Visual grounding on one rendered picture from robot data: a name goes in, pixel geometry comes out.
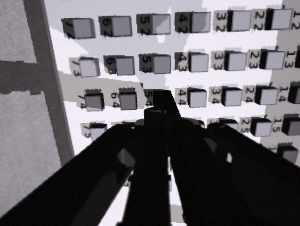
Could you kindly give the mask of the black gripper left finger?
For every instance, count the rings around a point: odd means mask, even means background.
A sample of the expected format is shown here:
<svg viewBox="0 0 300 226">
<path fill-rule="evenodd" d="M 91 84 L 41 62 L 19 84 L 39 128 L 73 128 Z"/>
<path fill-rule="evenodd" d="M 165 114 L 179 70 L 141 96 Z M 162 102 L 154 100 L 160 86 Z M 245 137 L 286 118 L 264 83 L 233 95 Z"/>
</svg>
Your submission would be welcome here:
<svg viewBox="0 0 300 226">
<path fill-rule="evenodd" d="M 153 107 L 134 129 L 110 127 L 0 217 L 0 226 L 99 226 L 132 171 L 115 226 L 173 226 L 167 122 L 162 90 L 154 90 Z"/>
</svg>

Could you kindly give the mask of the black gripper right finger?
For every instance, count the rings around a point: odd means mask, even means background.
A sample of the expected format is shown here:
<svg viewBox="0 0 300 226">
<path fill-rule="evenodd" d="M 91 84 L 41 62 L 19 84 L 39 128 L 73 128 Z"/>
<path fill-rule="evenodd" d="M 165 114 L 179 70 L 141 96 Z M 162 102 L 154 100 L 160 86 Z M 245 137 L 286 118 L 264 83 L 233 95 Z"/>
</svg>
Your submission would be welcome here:
<svg viewBox="0 0 300 226">
<path fill-rule="evenodd" d="M 226 124 L 181 117 L 171 91 L 162 94 L 186 226 L 300 226 L 299 166 Z"/>
</svg>

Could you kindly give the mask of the grey box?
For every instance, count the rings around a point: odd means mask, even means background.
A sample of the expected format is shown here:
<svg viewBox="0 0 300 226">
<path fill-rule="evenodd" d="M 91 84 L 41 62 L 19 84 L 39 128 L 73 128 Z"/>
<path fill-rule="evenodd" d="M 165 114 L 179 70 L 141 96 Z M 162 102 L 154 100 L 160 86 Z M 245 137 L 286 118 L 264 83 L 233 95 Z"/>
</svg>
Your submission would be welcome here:
<svg viewBox="0 0 300 226">
<path fill-rule="evenodd" d="M 300 167 L 300 0 L 40 2 L 72 157 L 170 90 Z"/>
</svg>

